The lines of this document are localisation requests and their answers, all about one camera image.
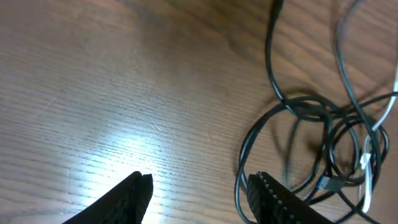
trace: white cable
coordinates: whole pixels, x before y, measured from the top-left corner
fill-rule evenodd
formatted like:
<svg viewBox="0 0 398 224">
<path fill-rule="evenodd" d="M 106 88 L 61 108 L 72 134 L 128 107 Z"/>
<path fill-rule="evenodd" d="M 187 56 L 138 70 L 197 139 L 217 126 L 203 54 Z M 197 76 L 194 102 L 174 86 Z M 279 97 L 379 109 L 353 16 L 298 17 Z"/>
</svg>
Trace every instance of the white cable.
<svg viewBox="0 0 398 224">
<path fill-rule="evenodd" d="M 394 81 L 394 87 L 392 88 L 392 91 L 397 92 L 398 91 L 398 62 L 397 62 L 397 67 L 396 67 L 396 78 Z M 392 96 L 390 97 L 390 101 L 388 102 L 387 109 L 384 112 L 383 116 L 381 116 L 380 120 L 373 125 L 372 131 L 376 131 L 379 129 L 381 123 L 388 117 L 389 113 L 392 110 L 392 107 L 394 106 L 394 103 L 396 102 L 397 97 Z M 369 140 L 370 137 L 369 135 L 366 136 L 364 144 L 363 144 L 363 153 L 362 153 L 362 158 L 361 161 L 365 161 L 365 196 L 364 196 L 364 204 L 362 207 L 362 212 L 366 213 L 369 210 L 369 207 L 371 206 L 371 200 L 372 200 L 372 167 L 370 165 L 369 159 L 365 158 L 367 154 L 369 154 Z M 361 195 L 361 186 L 359 186 L 359 195 Z"/>
</svg>

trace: wooden table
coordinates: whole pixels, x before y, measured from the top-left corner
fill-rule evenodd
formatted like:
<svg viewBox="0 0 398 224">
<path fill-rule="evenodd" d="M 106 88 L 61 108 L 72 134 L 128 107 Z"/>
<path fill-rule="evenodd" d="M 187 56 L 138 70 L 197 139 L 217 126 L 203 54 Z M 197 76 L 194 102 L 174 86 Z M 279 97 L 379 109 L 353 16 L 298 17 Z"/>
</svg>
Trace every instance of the wooden table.
<svg viewBox="0 0 398 224">
<path fill-rule="evenodd" d="M 242 223 L 239 147 L 277 103 L 263 53 L 271 2 L 0 1 L 0 223 L 60 223 L 135 170 L 154 176 L 143 223 Z M 272 63 L 291 96 L 310 89 L 348 102 L 331 46 L 346 3 L 286 0 Z M 392 86 L 397 11 L 397 1 L 366 1 L 349 25 L 344 51 L 362 98 Z M 381 223 L 398 217 L 397 118 L 384 125 L 391 152 L 369 212 Z M 247 173 L 282 180 L 276 146 L 286 146 L 294 119 L 284 112 L 267 124 Z M 300 126 L 293 183 L 309 172 L 321 130 Z M 352 150 L 348 136 L 338 148 Z M 314 209 L 332 220 L 348 211 L 338 197 Z"/>
</svg>

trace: black cable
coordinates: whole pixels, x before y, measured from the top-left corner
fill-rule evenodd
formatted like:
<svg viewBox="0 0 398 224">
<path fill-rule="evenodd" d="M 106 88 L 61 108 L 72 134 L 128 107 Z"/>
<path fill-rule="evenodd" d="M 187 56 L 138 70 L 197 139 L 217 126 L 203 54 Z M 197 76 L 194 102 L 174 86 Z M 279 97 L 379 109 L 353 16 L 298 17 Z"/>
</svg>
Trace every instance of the black cable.
<svg viewBox="0 0 398 224">
<path fill-rule="evenodd" d="M 272 35 L 274 32 L 276 21 L 282 9 L 284 0 L 274 1 L 274 4 L 272 6 L 271 19 L 269 22 L 269 28 L 266 37 L 266 43 L 265 43 L 265 56 L 266 56 L 266 70 L 268 78 L 272 88 L 274 89 L 276 95 L 280 100 L 280 103 L 274 106 L 270 111 L 266 112 L 262 117 L 260 117 L 257 120 L 257 122 L 247 133 L 243 141 L 243 144 L 241 146 L 241 151 L 239 155 L 239 167 L 236 173 L 236 180 L 235 180 L 235 205 L 239 213 L 239 216 L 243 219 L 245 223 L 255 223 L 255 222 L 250 221 L 245 216 L 239 201 L 239 187 L 242 185 L 244 190 L 246 190 L 248 187 L 248 181 L 244 173 L 244 165 L 248 159 L 248 155 L 254 144 L 254 141 L 256 140 L 257 135 L 260 133 L 261 129 L 264 127 L 264 125 L 272 116 L 283 110 L 289 110 L 292 114 L 294 114 L 297 117 L 297 120 L 292 128 L 291 135 L 289 137 L 288 152 L 291 151 L 293 138 L 301 121 L 323 123 L 324 125 L 322 145 L 320 146 L 317 152 L 316 158 L 313 163 L 312 171 L 301 185 L 299 185 L 296 189 L 293 189 L 293 193 L 297 194 L 301 192 L 303 189 L 307 188 L 315 180 L 316 174 L 319 171 L 320 162 L 323 159 L 324 155 L 326 155 L 327 157 L 327 162 L 326 162 L 326 167 L 322 171 L 323 175 L 332 177 L 334 171 L 340 179 L 344 180 L 346 187 L 357 187 L 362 183 L 364 183 L 364 176 L 357 178 L 353 177 L 356 169 L 359 166 L 359 160 L 363 153 L 359 146 L 358 137 L 353 129 L 354 126 L 359 124 L 364 125 L 370 136 L 370 142 L 372 147 L 372 150 L 370 152 L 371 153 L 370 163 L 373 172 L 373 179 L 372 179 L 373 189 L 377 185 L 377 181 L 379 179 L 381 171 L 381 164 L 384 162 L 384 159 L 386 158 L 389 150 L 389 138 L 386 133 L 386 130 L 382 126 L 380 126 L 377 130 L 381 134 L 381 142 L 380 142 L 377 136 L 377 132 L 373 131 L 371 126 L 373 123 L 375 123 L 375 120 L 366 115 L 363 108 L 375 102 L 388 99 L 392 96 L 397 96 L 398 92 L 392 92 L 386 95 L 377 96 L 364 103 L 359 103 L 356 99 L 352 84 L 350 83 L 348 76 L 346 74 L 346 69 L 343 60 L 344 59 L 343 53 L 341 51 L 341 39 L 345 31 L 345 24 L 352 16 L 353 12 L 358 8 L 361 2 L 362 0 L 354 0 L 353 3 L 348 8 L 347 13 L 343 16 L 342 19 L 338 21 L 336 27 L 336 37 L 335 37 L 336 61 L 338 64 L 341 79 L 344 83 L 347 94 L 353 106 L 353 108 L 347 110 L 345 108 L 338 107 L 330 100 L 319 95 L 300 96 L 292 99 L 288 99 L 284 96 L 282 90 L 279 88 L 275 80 L 271 64 Z M 337 119 L 339 119 L 339 121 L 335 125 L 333 125 L 333 121 Z M 344 136 L 344 134 L 346 134 L 347 132 L 350 133 L 350 136 L 353 140 L 354 151 L 353 151 L 353 166 L 351 170 L 345 174 L 338 168 L 335 162 L 335 147 L 339 142 L 339 140 L 342 138 L 342 136 Z M 288 179 L 289 155 L 285 159 L 287 163 L 285 163 L 284 172 L 285 172 L 285 178 Z M 341 190 L 337 192 L 326 192 L 314 198 L 318 190 L 319 190 L 318 187 L 315 186 L 304 201 L 307 202 L 309 205 L 313 205 L 315 203 L 322 202 L 330 198 L 334 194 L 338 194 L 341 197 L 341 199 L 351 208 L 351 211 L 349 213 L 347 213 L 344 217 L 337 220 L 335 223 L 344 222 L 349 218 L 351 218 L 354 214 L 362 216 L 365 220 L 367 220 L 370 223 L 378 223 L 361 211 L 361 207 L 363 206 L 364 202 L 363 198 L 357 205 L 354 205 L 350 200 L 348 200 L 346 195 Z"/>
</svg>

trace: cable connector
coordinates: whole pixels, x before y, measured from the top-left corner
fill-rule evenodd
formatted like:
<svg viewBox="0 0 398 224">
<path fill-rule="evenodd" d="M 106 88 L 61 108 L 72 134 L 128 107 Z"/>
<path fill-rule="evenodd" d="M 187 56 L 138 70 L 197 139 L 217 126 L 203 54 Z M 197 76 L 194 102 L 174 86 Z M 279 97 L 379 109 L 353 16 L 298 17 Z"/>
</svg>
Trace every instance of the cable connector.
<svg viewBox="0 0 398 224">
<path fill-rule="evenodd" d="M 361 160 L 360 160 L 362 170 L 365 170 L 366 164 L 368 164 L 370 159 L 371 159 L 370 153 L 367 152 L 367 153 L 362 154 Z"/>
<path fill-rule="evenodd" d="M 341 190 L 344 186 L 345 182 L 341 178 L 335 176 L 327 177 L 323 175 L 318 182 L 318 187 L 320 189 L 325 189 L 332 192 L 337 192 Z"/>
</svg>

